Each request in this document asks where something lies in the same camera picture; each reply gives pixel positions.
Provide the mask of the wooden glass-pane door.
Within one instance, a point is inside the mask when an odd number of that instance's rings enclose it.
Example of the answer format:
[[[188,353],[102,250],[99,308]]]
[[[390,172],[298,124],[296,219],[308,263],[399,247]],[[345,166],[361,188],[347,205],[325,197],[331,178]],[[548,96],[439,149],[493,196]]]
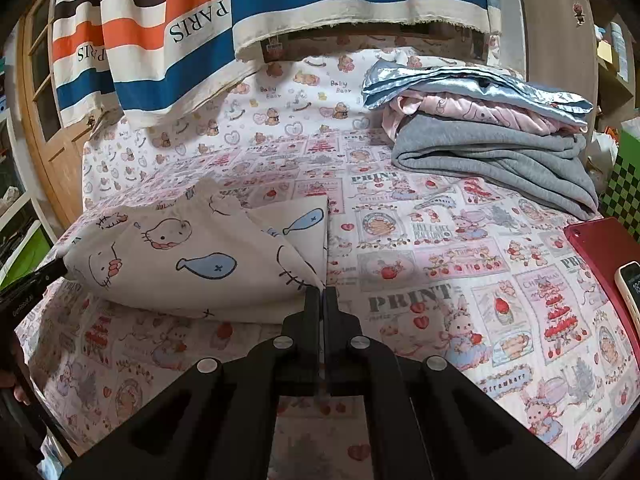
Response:
[[[68,228],[81,214],[82,146],[92,120],[65,128],[53,75],[55,0],[34,0],[18,23],[16,73],[29,155],[56,220]]]

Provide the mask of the white cartoon cat print pants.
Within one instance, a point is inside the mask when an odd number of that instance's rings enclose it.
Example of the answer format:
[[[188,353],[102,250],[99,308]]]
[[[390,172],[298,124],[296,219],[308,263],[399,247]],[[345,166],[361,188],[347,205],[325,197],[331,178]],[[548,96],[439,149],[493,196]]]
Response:
[[[56,254],[103,300],[185,318],[278,324],[326,280],[324,195],[245,209],[203,179],[167,204],[85,218]]]

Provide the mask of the green storage bin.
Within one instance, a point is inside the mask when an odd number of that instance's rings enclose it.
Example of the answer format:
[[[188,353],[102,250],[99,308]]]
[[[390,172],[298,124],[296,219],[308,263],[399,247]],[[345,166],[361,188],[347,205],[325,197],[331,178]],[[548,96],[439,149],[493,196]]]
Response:
[[[10,255],[3,268],[4,275],[1,287],[6,287],[35,270],[51,248],[51,240],[43,228],[32,232],[29,239],[18,244],[15,252]]]

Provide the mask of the pink folded garment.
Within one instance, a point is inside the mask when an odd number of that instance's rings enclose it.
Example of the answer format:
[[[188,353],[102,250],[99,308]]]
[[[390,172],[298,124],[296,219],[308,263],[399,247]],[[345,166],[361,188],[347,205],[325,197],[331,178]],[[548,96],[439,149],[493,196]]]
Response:
[[[571,124],[567,119],[557,120],[511,104],[488,102],[447,92],[415,91],[402,92],[385,105],[382,128],[395,140],[401,123],[419,112],[440,118],[503,126],[537,136],[578,133],[584,128]]]

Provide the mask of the green checkered box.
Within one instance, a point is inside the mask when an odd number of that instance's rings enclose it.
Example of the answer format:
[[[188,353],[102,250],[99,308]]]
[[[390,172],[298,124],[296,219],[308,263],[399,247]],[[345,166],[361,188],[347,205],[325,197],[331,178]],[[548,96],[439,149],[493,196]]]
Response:
[[[600,213],[615,218],[638,242],[640,230],[640,151],[637,133],[623,130],[620,147],[605,191]]]

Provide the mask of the striped Paris curtain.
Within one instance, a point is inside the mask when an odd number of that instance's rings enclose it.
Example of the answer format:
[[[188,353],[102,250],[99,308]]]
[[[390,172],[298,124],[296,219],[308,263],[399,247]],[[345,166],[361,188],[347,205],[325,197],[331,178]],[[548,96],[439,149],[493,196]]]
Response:
[[[55,0],[51,67],[64,127],[118,108],[171,122],[264,62],[264,40],[319,27],[443,22],[501,30],[500,0]]]

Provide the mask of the white bear print quilt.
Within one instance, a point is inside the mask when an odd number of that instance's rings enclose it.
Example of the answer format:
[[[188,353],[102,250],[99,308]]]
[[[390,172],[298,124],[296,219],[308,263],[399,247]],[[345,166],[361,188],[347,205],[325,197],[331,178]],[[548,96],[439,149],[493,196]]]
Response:
[[[136,129],[122,112],[104,115],[84,145],[82,206],[133,188],[181,159],[235,148],[304,140],[315,134],[369,130],[380,115],[362,104],[366,71],[378,60],[422,66],[486,61],[485,39],[335,36],[285,39],[280,60],[171,124]]]

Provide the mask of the grey folded sweatshirt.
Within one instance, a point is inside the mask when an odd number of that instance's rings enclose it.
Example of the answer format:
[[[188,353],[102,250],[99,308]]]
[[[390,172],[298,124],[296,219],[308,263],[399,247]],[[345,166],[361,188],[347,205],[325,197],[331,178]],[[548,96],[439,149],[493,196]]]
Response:
[[[406,171],[481,177],[589,220],[598,212],[599,202],[596,187],[580,160],[585,147],[586,139],[580,133],[537,136],[419,113],[400,128],[392,162]]]

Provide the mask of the brown wooden cabinet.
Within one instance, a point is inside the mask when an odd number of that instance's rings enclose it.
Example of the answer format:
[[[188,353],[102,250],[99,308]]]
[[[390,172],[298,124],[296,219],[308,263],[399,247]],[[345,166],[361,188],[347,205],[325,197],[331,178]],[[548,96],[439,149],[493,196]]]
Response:
[[[636,116],[638,42],[614,0],[522,0],[527,77],[594,105],[589,128]]]

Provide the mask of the light blue satin-trim blanket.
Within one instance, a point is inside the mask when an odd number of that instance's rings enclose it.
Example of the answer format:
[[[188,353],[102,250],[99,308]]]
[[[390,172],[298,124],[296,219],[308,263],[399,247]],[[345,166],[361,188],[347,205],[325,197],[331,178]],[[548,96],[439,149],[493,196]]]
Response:
[[[579,94],[529,84],[484,65],[409,67],[379,60],[364,75],[363,104],[369,108],[390,102],[401,92],[447,92],[466,98],[514,105],[545,118],[582,128],[593,104]]]

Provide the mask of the white smartphone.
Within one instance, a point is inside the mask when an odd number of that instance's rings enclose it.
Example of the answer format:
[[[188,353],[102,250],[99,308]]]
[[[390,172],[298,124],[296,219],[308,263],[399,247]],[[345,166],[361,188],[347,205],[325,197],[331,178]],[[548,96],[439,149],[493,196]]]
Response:
[[[640,264],[631,261],[618,268],[614,275],[615,284],[626,304],[627,311],[640,334]]]

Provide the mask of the white shelf unit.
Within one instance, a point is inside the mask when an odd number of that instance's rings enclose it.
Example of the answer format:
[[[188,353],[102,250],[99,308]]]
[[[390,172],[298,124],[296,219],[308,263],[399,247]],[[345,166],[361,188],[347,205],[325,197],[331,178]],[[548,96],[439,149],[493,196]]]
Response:
[[[1,281],[10,255],[32,232],[43,228],[52,247],[56,241],[42,209],[27,155],[26,144],[17,139],[11,112],[5,108],[1,111]]]

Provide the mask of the pink print bed sheet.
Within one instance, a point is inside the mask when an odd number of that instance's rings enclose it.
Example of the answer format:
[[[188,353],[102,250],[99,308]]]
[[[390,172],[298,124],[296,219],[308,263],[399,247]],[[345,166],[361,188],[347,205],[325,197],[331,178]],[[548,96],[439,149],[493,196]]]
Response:
[[[104,208],[167,206],[200,177],[243,207],[328,210],[326,281],[363,331],[403,358],[439,354],[575,466],[615,450],[639,402],[632,338],[564,235],[572,219],[478,177],[409,174],[374,131],[202,145],[88,184]],[[198,359],[231,361],[277,326],[119,307],[52,285],[18,336],[80,450]]]

